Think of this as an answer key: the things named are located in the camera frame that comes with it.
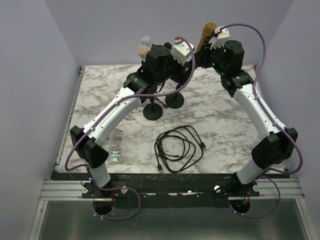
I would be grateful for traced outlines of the black round-base shockmount stand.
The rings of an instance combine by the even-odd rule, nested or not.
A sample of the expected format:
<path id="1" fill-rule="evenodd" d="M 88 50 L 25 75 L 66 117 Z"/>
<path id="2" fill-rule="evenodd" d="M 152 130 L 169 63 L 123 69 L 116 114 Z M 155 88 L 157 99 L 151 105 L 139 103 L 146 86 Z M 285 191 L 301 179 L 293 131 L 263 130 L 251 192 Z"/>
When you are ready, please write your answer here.
<path id="1" fill-rule="evenodd" d="M 163 115 L 163 108 L 155 103 L 155 99 L 151 98 L 150 103 L 148 103 L 143 108 L 143 116 L 149 121 L 159 120 Z"/>

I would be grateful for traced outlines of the black round-base clip stand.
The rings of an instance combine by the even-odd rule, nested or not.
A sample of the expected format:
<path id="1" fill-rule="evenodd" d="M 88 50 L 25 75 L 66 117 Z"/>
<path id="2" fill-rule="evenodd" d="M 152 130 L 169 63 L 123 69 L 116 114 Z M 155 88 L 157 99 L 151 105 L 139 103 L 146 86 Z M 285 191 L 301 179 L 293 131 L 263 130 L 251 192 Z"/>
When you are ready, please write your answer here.
<path id="1" fill-rule="evenodd" d="M 180 92 L 178 92 L 176 94 L 166 96 L 165 103 L 169 108 L 179 109 L 184 105 L 185 99 L 183 95 Z"/>

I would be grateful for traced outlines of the pink microphone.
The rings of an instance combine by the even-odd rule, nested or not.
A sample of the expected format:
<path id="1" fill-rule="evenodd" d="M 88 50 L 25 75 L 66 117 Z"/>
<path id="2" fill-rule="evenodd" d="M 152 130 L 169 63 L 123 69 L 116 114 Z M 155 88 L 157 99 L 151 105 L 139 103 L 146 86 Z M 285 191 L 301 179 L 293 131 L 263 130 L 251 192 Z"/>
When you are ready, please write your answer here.
<path id="1" fill-rule="evenodd" d="M 142 59 L 142 60 L 145 60 L 146 57 L 147 57 L 147 54 L 148 52 L 150 51 L 151 49 L 145 45 L 140 45 L 138 48 L 137 48 L 137 54 L 139 55 L 139 57 Z"/>

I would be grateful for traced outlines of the white grey microphone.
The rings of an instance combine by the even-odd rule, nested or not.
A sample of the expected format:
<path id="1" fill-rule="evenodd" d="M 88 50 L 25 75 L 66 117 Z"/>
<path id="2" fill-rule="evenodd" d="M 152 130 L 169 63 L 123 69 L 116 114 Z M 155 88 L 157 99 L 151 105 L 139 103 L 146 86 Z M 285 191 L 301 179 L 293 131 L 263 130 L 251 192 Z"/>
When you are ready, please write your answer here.
<path id="1" fill-rule="evenodd" d="M 141 44 L 143 46 L 146 46 L 148 48 L 151 48 L 152 47 L 152 41 L 151 41 L 151 38 L 149 36 L 144 36 L 142 39 L 141 39 Z"/>

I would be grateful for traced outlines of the gold microphone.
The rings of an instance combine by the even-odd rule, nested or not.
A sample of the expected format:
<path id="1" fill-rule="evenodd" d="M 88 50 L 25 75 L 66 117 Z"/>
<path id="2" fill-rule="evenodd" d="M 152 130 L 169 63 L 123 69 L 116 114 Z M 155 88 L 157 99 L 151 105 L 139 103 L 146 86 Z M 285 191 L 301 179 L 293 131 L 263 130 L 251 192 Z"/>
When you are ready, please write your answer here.
<path id="1" fill-rule="evenodd" d="M 208 42 L 214 36 L 217 25 L 214 22 L 208 22 L 202 29 L 200 41 L 197 45 L 195 53 L 199 52 L 204 43 Z"/>

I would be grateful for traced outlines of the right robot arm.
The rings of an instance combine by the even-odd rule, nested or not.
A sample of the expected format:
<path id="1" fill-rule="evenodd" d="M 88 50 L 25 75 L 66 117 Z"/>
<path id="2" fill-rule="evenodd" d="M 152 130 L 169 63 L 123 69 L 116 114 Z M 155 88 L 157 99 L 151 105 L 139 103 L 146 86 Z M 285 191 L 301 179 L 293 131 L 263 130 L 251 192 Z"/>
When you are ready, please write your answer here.
<path id="1" fill-rule="evenodd" d="M 271 166 L 282 163 L 292 155 L 298 132 L 287 128 L 269 107 L 261 107 L 263 98 L 254 92 L 254 80 L 242 69 L 244 49 L 236 40 L 211 48 L 208 41 L 196 50 L 196 66 L 213 68 L 221 79 L 222 87 L 244 109 L 255 126 L 260 142 L 252 149 L 251 159 L 231 177 L 234 191 L 252 184 Z"/>

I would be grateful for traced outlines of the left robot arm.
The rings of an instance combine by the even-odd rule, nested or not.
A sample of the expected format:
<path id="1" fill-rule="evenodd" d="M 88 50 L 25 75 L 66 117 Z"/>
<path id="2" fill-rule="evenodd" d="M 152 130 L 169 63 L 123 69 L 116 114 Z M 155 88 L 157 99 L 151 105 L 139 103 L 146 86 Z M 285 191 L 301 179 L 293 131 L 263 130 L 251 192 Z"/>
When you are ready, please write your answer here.
<path id="1" fill-rule="evenodd" d="M 106 161 L 110 154 L 103 148 L 106 138 L 114 128 L 147 98 L 158 96 L 158 85 L 169 79 L 182 83 L 183 89 L 191 81 L 196 69 L 195 47 L 182 41 L 171 45 L 141 44 L 137 54 L 141 58 L 140 68 L 127 76 L 113 100 L 83 127 L 70 130 L 71 152 L 83 159 L 95 185 L 105 188 L 111 181 Z"/>

